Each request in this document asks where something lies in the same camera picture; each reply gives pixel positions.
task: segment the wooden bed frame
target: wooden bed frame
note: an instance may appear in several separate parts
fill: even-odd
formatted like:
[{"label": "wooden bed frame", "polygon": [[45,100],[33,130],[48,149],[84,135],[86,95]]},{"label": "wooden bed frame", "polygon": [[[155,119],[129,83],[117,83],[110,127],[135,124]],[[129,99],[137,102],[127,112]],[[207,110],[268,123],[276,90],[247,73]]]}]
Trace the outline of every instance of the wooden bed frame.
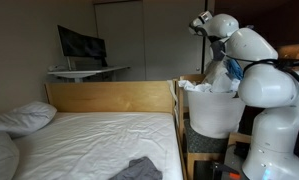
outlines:
[{"label": "wooden bed frame", "polygon": [[[174,81],[45,84],[49,104],[59,112],[165,112],[175,117]],[[176,130],[183,179],[187,179]]]}]

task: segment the pillow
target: pillow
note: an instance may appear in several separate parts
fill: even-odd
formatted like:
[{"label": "pillow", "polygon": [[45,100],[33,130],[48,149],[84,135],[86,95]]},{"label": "pillow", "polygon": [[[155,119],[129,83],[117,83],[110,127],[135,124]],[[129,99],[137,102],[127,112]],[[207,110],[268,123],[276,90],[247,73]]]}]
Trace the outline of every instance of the pillow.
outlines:
[{"label": "pillow", "polygon": [[47,125],[57,109],[42,102],[32,102],[25,106],[0,114],[0,131],[11,138],[28,135]]},{"label": "pillow", "polygon": [[0,179],[11,179],[17,170],[19,151],[6,132],[0,131]]}]

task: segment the gray cloth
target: gray cloth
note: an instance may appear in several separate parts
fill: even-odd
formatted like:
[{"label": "gray cloth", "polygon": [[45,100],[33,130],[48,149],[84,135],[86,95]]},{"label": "gray cloth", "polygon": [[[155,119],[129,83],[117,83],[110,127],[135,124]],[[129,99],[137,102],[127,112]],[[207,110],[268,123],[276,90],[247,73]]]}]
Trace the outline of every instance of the gray cloth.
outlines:
[{"label": "gray cloth", "polygon": [[131,160],[129,167],[119,172],[110,180],[162,180],[162,173],[148,157]]}]

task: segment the white bed sheet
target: white bed sheet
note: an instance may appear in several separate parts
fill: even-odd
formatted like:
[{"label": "white bed sheet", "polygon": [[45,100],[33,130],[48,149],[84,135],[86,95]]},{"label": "white bed sheet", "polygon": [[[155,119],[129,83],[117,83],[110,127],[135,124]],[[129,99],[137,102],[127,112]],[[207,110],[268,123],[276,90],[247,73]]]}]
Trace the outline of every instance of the white bed sheet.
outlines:
[{"label": "white bed sheet", "polygon": [[20,152],[14,179],[106,180],[143,156],[164,180],[182,179],[167,113],[57,113],[45,128],[14,141]]}]

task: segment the white laundry basket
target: white laundry basket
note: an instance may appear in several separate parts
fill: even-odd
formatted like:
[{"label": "white laundry basket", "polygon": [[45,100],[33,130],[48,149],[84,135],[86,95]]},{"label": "white laundry basket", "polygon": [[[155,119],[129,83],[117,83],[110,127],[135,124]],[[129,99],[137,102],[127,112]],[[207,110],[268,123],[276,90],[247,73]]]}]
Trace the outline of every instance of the white laundry basket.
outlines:
[{"label": "white laundry basket", "polygon": [[188,91],[190,125],[197,133],[211,138],[228,138],[237,132],[245,103],[234,98],[236,92]]}]

